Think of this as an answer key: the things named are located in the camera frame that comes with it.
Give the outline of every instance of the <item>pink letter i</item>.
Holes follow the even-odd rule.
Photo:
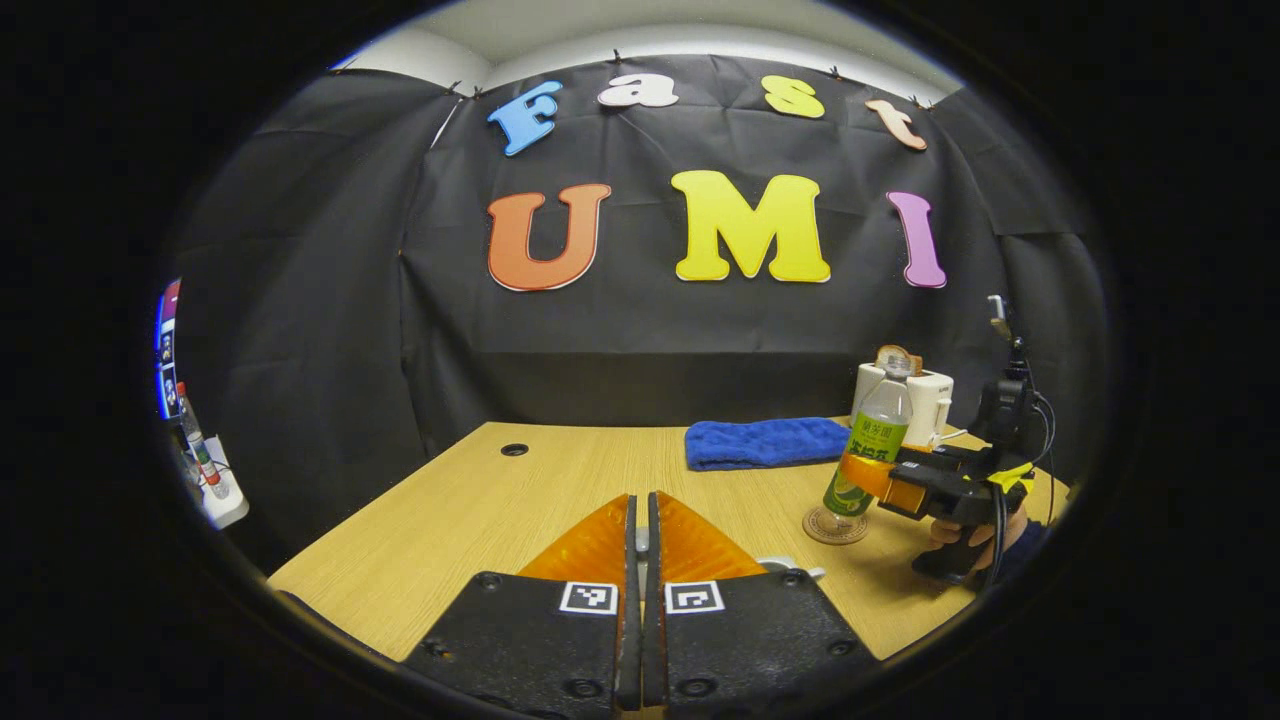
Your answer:
[[[915,287],[947,284],[947,274],[938,266],[938,255],[933,250],[929,201],[910,192],[888,192],[884,196],[897,208],[897,214],[902,219],[902,232],[906,234],[906,269],[902,270],[906,284]]]

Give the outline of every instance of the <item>green bottle label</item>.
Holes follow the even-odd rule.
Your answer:
[[[845,452],[892,462],[897,459],[904,437],[906,437],[906,425],[873,420],[859,413],[854,420],[854,432],[849,436]],[[831,478],[831,484],[827,486],[827,492],[822,497],[822,503],[832,512],[856,518],[867,512],[867,509],[872,506],[872,500],[873,496],[849,482],[837,465],[836,474]]]

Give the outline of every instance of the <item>human hand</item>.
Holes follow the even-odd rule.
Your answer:
[[[951,523],[948,520],[934,520],[929,527],[929,550],[938,550],[943,544],[952,543],[960,539],[959,523]],[[1021,503],[1018,507],[1018,512],[1014,512],[1009,518],[1009,523],[1005,525],[1005,550],[1009,550],[1018,538],[1023,537],[1023,532],[1027,530],[1027,503]],[[977,547],[987,541],[989,541],[996,534],[995,525],[979,525],[977,530],[973,532],[973,537],[969,538],[969,547]],[[993,553],[992,547],[987,547],[978,556],[978,561],[974,562],[974,570],[982,570],[991,565],[991,556]]]

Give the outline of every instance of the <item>screen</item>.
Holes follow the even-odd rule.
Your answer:
[[[156,313],[156,389],[160,393],[160,415],[165,420],[178,416],[178,375],[174,370],[173,331],[178,316],[178,290],[182,279],[175,279],[160,296]]]

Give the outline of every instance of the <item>yellow clip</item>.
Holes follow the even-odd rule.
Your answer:
[[[1000,488],[1005,491],[1005,495],[1009,495],[1009,491],[1014,489],[1014,483],[1023,483],[1027,486],[1027,495],[1030,495],[1036,480],[1023,478],[1023,475],[1029,473],[1030,469],[1032,464],[1027,462],[1016,468],[1010,468],[1009,470],[992,473],[987,479],[1000,486]]]

